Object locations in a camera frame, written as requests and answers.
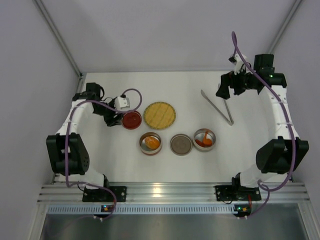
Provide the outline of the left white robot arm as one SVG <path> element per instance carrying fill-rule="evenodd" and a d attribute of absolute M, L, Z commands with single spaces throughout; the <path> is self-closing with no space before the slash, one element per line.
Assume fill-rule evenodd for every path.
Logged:
<path fill-rule="evenodd" d="M 130 100 L 123 92 L 106 101 L 104 88 L 89 82 L 83 92 L 72 97 L 71 108 L 62 127 L 46 138 L 46 147 L 51 169 L 64 177 L 66 187 L 78 187 L 83 202 L 124 202 L 125 186 L 113 187 L 105 174 L 99 173 L 90 164 L 90 155 L 81 136 L 91 115 L 103 117 L 108 127 L 122 123 Z"/>

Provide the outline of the orange carrot food piece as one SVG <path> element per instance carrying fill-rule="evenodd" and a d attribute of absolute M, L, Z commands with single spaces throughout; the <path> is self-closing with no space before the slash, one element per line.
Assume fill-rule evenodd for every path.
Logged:
<path fill-rule="evenodd" d="M 210 138 L 208 138 L 208 136 L 210 136 L 209 132 L 206 131 L 202 139 L 202 143 L 205 147 L 210 147 L 213 145 L 213 141 Z"/>

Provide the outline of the red round lid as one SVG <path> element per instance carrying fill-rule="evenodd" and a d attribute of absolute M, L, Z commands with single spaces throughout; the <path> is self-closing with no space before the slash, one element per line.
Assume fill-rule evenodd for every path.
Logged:
<path fill-rule="evenodd" d="M 121 121 L 122 126 L 127 130 L 137 129 L 142 123 L 142 116 L 138 111 L 126 113 Z"/>

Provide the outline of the orange bun food piece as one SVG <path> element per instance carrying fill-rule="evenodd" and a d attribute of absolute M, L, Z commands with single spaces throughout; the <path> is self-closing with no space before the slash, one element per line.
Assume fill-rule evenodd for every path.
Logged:
<path fill-rule="evenodd" d="M 157 150 L 160 147 L 161 142 L 154 136 L 147 136 L 144 139 L 145 145 L 151 150 Z"/>

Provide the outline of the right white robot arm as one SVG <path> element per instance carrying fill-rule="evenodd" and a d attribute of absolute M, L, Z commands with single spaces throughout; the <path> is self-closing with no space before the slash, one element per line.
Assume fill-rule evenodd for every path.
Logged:
<path fill-rule="evenodd" d="M 234 70 L 221 75 L 216 96 L 228 100 L 230 90 L 239 96 L 255 90 L 261 100 L 268 127 L 268 142 L 255 155 L 255 163 L 232 178 L 236 191 L 255 190 L 276 175 L 285 175 L 286 183 L 309 150 L 295 130 L 287 102 L 287 81 L 283 73 L 275 72 L 273 54 L 258 54 L 254 63 L 233 54 L 229 61 Z"/>

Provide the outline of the metal tongs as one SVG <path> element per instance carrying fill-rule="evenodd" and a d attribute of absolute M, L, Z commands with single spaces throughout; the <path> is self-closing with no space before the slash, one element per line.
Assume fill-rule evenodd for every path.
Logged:
<path fill-rule="evenodd" d="M 200 94 L 202 95 L 202 97 L 220 114 L 220 116 L 226 121 L 226 123 L 229 125 L 229 126 L 233 126 L 234 125 L 234 119 L 232 117 L 232 114 L 231 114 L 231 111 L 229 109 L 229 106 L 228 106 L 228 103 L 225 99 L 223 99 L 223 104 L 224 104 L 224 107 L 227 111 L 227 115 L 226 116 L 209 98 L 208 96 L 206 95 L 206 93 L 201 89 L 200 90 Z"/>

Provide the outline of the orange fried food piece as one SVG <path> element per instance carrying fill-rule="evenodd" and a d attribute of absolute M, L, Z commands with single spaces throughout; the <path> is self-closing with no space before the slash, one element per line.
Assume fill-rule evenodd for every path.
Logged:
<path fill-rule="evenodd" d="M 201 146 L 201 147 L 203 147 L 203 148 L 206 147 L 206 145 L 205 145 L 201 140 L 199 140 L 199 139 L 196 139 L 195 142 L 196 142 L 199 146 Z"/>

